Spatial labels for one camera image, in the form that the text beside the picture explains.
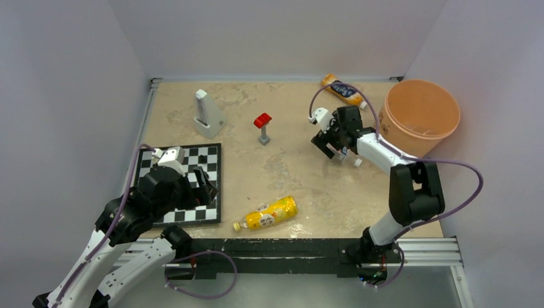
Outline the clear bottle white label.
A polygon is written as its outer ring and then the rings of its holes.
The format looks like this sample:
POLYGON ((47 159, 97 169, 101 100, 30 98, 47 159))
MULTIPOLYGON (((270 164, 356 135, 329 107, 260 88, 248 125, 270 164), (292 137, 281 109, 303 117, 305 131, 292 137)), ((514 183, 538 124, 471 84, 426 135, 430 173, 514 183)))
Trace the clear bottle white label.
POLYGON ((346 147, 338 150, 332 161, 336 164, 359 167, 362 164, 362 159, 358 154, 352 152, 346 147))

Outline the orange bottle blue label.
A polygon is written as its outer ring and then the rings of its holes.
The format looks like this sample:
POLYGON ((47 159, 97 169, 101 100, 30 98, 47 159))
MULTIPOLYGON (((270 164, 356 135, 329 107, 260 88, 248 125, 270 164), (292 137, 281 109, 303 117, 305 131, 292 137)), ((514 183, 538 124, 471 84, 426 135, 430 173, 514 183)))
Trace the orange bottle blue label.
POLYGON ((343 82, 334 74, 327 74, 321 80, 321 85, 329 85, 329 87, 326 88, 326 91, 337 96, 348 105, 358 106, 363 110, 368 106, 366 100, 355 90, 355 88, 343 85, 343 82))

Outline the yellow juice bottle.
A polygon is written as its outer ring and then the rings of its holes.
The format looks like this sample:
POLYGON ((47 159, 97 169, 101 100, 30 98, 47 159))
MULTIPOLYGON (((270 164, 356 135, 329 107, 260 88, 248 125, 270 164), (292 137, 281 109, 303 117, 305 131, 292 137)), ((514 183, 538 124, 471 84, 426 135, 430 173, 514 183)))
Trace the yellow juice bottle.
POLYGON ((277 225, 297 214, 298 205, 294 197, 286 196, 273 203, 260 206, 257 210, 235 221, 232 226, 236 232, 240 232, 242 229, 258 230, 277 225))

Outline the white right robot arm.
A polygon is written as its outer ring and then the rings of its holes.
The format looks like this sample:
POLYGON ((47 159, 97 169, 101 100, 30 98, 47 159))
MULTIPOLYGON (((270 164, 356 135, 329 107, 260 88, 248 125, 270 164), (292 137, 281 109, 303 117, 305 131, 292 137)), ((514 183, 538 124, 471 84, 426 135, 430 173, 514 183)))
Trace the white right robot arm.
POLYGON ((389 210, 377 223, 364 229, 357 244, 346 248, 351 262, 376 261, 393 249, 395 239, 403 231, 445 211, 437 165, 419 162, 378 136, 374 128, 364 126, 359 108, 344 106, 333 112, 317 108, 310 113, 309 122, 319 126, 311 142, 329 159, 339 150, 350 150, 389 177, 389 210))

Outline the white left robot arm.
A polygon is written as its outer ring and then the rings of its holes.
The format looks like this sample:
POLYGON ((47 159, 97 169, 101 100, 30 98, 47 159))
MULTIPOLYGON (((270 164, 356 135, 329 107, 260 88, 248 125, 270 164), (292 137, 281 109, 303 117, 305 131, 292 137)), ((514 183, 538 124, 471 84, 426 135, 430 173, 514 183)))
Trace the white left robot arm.
POLYGON ((217 188, 205 169, 185 170, 185 150, 144 144, 157 161, 136 186, 129 179, 123 194, 105 205, 87 247, 68 276, 52 292, 38 295, 34 307, 112 306, 113 291, 100 287, 114 262, 141 234, 175 210, 210 205, 217 188))

